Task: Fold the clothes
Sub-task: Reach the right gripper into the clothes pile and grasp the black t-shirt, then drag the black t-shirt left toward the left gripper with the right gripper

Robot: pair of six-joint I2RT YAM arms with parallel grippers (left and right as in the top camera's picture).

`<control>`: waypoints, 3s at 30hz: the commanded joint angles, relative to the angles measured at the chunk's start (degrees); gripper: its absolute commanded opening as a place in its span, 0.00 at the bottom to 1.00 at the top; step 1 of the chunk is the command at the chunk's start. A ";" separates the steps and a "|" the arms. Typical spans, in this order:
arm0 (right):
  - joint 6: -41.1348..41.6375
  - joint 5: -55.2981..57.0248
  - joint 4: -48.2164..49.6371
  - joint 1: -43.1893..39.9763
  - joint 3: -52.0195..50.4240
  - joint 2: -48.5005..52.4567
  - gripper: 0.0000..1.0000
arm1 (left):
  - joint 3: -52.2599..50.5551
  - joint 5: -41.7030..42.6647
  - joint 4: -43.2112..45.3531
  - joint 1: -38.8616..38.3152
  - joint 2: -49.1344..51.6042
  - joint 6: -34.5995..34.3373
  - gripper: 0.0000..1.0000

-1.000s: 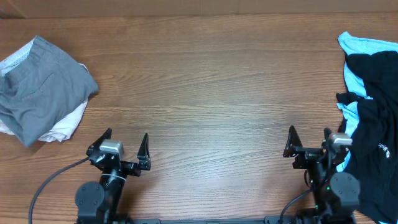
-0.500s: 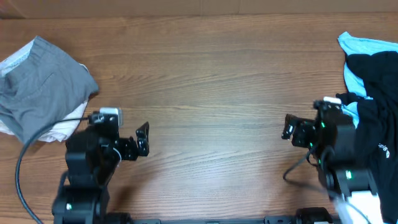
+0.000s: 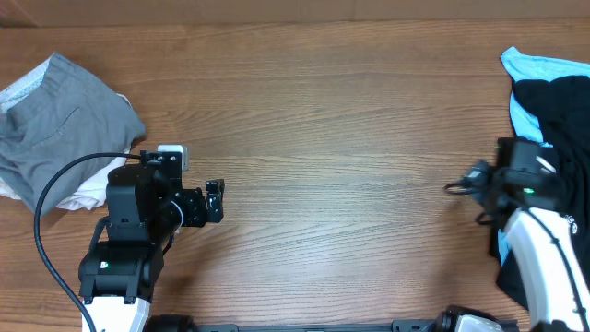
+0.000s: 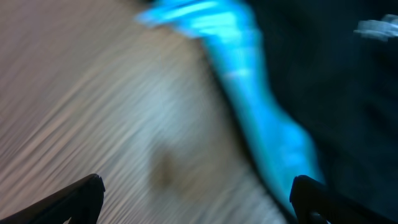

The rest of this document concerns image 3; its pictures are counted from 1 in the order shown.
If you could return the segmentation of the black t-shirt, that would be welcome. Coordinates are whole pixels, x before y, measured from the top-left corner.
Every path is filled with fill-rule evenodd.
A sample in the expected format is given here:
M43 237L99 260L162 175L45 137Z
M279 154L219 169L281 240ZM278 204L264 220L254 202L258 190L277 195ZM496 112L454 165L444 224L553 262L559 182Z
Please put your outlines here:
M543 157L562 180L560 203L571 223L572 246L584 278L589 279L589 78L525 79L513 95L539 122Z

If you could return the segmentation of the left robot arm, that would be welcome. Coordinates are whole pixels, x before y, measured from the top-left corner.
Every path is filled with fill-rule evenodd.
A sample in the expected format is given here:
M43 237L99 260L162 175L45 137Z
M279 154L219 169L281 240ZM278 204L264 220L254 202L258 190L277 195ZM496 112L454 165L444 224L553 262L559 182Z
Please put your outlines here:
M148 322L156 282L175 234L224 217L225 183L185 189L177 161L141 161L112 170L106 201L82 259L79 295L86 331L141 331Z

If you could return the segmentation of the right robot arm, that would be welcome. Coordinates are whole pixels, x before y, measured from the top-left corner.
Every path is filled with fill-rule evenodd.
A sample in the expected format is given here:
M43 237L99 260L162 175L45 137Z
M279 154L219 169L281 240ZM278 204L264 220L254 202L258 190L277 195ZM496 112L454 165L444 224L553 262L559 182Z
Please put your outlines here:
M460 181L501 229L518 265L536 330L587 331L589 289L562 213L561 178L523 138L497 141L493 165L481 160Z

